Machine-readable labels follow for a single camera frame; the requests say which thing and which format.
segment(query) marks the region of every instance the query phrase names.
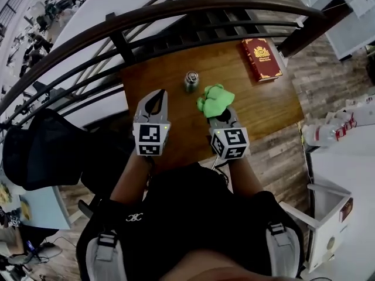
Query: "floor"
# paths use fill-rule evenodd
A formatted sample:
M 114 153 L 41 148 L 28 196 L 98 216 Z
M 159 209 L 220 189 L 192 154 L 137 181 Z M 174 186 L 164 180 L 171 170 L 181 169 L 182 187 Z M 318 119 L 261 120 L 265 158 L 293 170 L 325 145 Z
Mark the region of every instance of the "floor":
M 279 0 L 299 3 L 298 0 Z M 257 12 L 258 17 L 282 19 L 284 13 Z M 371 86 L 366 73 L 366 54 L 359 51 L 341 63 L 325 36 L 288 60 L 288 72 L 298 94 L 305 120 L 322 118 L 329 111 L 345 106 L 345 100 L 361 95 Z M 302 211 L 308 211 L 307 174 L 304 154 L 295 125 L 291 125 L 263 139 L 251 142 L 248 157 L 256 175 L 266 190 L 273 192 L 278 201 L 286 201 Z M 91 194 L 82 185 L 62 187 L 61 192 L 69 214 L 74 214 L 80 198 L 90 201 Z M 55 238 L 64 236 L 76 243 L 88 219 L 81 217 L 69 232 L 60 231 Z M 75 261 L 75 249 L 60 238 L 56 243 L 63 253 L 49 263 L 35 268 L 46 280 L 80 280 Z

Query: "logo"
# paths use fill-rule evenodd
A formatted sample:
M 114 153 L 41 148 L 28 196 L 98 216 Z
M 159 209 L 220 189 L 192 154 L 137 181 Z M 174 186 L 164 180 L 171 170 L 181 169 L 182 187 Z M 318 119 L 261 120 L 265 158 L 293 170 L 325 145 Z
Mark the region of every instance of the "logo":
M 267 57 L 270 56 L 270 53 L 266 48 L 263 48 L 261 46 L 258 46 L 257 48 L 254 48 L 255 57 Z
M 141 217 L 139 217 L 140 215 L 143 215 L 143 213 L 130 214 L 126 219 L 126 222 L 140 221 L 142 219 Z

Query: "office chair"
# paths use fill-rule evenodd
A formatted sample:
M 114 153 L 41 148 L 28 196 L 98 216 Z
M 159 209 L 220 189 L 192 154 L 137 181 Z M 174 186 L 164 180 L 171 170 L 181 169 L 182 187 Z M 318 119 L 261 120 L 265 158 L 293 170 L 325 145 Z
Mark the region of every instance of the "office chair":
M 29 129 L 11 127 L 4 140 L 7 178 L 25 190 L 75 185 L 79 180 L 96 197 L 110 196 L 135 143 L 116 132 L 89 133 L 51 109 L 35 115 Z M 80 208 L 86 213 L 82 201 Z

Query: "wooden table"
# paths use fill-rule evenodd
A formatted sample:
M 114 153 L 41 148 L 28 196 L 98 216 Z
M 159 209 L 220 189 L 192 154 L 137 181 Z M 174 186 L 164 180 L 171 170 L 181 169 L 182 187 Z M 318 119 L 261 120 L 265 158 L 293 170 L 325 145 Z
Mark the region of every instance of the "wooden table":
M 171 129 L 163 155 L 156 159 L 158 171 L 213 156 L 207 140 L 209 124 L 196 106 L 197 98 L 208 85 L 220 83 L 235 93 L 232 106 L 247 128 L 250 146 L 251 141 L 302 120 L 304 116 L 292 82 L 279 55 L 275 55 L 284 75 L 261 84 L 255 83 L 240 42 L 184 50 L 124 69 L 121 77 L 131 116 L 138 102 L 151 91 L 164 88 L 168 92 Z M 199 89 L 188 94 L 183 81 L 191 70 L 198 73 L 200 81 Z

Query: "white bottle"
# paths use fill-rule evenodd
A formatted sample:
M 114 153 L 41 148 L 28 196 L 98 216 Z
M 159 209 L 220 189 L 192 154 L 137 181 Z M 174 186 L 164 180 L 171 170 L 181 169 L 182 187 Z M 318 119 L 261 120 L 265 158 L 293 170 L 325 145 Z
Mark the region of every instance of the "white bottle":
M 345 136 L 346 131 L 348 130 L 348 124 L 343 119 L 330 118 L 330 119 L 326 120 L 325 124 L 336 126 L 337 131 L 339 132 L 339 137 Z
M 338 111 L 337 113 L 335 113 L 335 118 L 345 121 L 346 130 L 350 130 L 352 127 L 357 126 L 356 121 L 354 120 L 353 113 Z
M 327 147 L 339 140 L 340 134 L 334 125 L 309 125 L 302 128 L 305 141 L 309 146 Z

